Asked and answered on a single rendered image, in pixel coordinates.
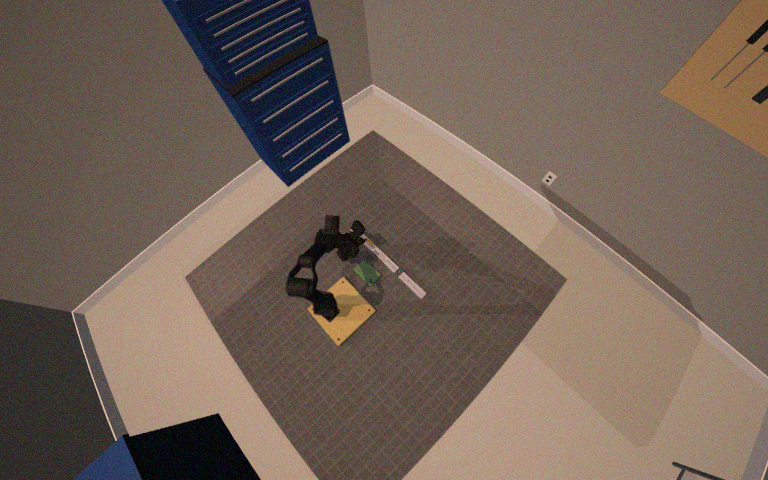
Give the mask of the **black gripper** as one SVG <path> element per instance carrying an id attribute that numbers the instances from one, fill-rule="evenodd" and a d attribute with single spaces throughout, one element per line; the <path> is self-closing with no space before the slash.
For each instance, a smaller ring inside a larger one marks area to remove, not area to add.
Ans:
<path id="1" fill-rule="evenodd" d="M 347 261 L 348 260 L 348 257 L 344 254 L 343 251 L 341 251 L 342 248 L 344 247 L 345 243 L 346 243 L 346 240 L 352 239 L 353 241 L 356 241 L 359 245 L 365 243 L 365 240 L 363 238 L 359 237 L 359 236 L 362 236 L 363 233 L 365 232 L 365 227 L 361 224 L 361 222 L 358 221 L 358 220 L 355 220 L 353 222 L 352 226 L 351 226 L 351 229 L 352 229 L 352 231 L 350 231 L 349 234 L 347 232 L 345 234 L 341 234 L 339 232 L 339 234 L 338 234 L 340 236 L 340 238 L 341 238 L 341 244 L 338 247 L 338 250 L 337 250 L 336 254 L 338 255 L 338 257 L 340 258 L 341 261 Z"/>

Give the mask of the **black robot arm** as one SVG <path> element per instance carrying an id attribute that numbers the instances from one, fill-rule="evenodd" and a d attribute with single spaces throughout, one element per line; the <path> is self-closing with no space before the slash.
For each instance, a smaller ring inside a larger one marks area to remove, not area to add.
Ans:
<path id="1" fill-rule="evenodd" d="M 341 311 L 338 309 L 337 301 L 332 292 L 316 289 L 318 277 L 315 268 L 316 263 L 324 253 L 329 253 L 341 244 L 341 238 L 338 235 L 339 218 L 340 216 L 326 215 L 324 229 L 320 229 L 317 232 L 314 240 L 315 244 L 303 255 L 298 256 L 297 265 L 290 270 L 286 281 L 286 291 L 289 296 L 309 300 L 312 302 L 314 314 L 321 315 L 328 322 L 335 319 Z M 360 251 L 358 246 L 359 244 L 356 241 L 348 239 L 341 251 L 351 259 L 356 257 Z M 310 268 L 313 278 L 295 277 L 301 268 Z"/>

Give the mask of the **green tray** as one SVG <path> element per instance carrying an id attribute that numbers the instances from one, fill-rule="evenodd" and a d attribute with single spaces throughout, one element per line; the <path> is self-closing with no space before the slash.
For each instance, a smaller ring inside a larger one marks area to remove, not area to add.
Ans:
<path id="1" fill-rule="evenodd" d="M 370 287 L 382 276 L 364 259 L 353 269 L 353 271 Z M 370 279 L 372 284 L 370 283 Z"/>

